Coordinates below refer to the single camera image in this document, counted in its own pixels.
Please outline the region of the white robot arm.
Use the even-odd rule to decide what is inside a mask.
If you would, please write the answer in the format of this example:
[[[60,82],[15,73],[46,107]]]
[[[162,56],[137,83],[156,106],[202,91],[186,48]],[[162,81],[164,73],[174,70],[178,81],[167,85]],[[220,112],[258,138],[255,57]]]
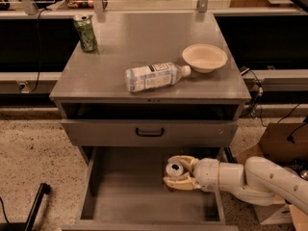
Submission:
[[[249,157],[241,165],[210,158],[173,156],[167,160],[163,180],[171,189],[223,191],[259,206],[272,205],[279,195],[308,214],[308,182],[264,157]]]

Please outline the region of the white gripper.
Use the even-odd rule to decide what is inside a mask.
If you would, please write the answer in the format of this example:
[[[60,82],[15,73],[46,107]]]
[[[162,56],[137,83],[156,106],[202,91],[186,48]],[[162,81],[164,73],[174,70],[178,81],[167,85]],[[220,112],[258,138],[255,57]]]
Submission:
[[[165,184],[172,189],[180,191],[193,191],[201,189],[204,192],[215,192],[218,190],[219,161],[205,158],[197,160],[193,156],[172,156],[167,163],[179,163],[183,166],[184,173],[179,177],[165,176]]]

